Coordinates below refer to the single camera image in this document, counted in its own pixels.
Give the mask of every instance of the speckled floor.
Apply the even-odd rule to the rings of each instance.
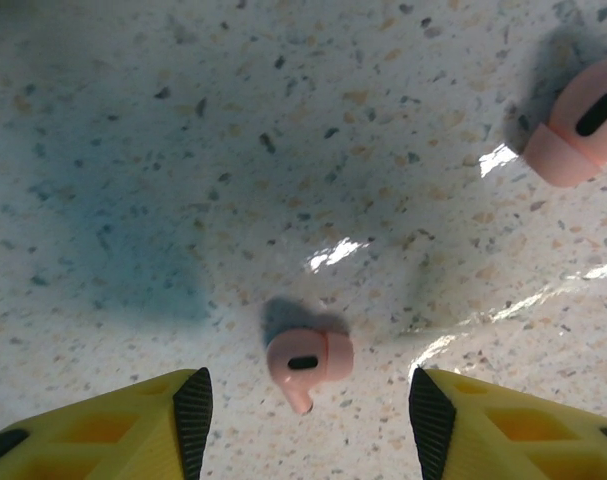
[[[0,428],[208,366],[205,478],[414,480],[418,363],[607,415],[607,172],[514,153],[607,1],[405,1],[0,0]],[[264,342],[323,314],[297,417]]]

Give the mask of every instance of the terrazzo floor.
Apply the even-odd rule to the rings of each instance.
[[[607,171],[518,158],[607,1],[403,1],[0,0],[0,429],[207,366],[204,478],[415,480],[417,364],[607,415]]]

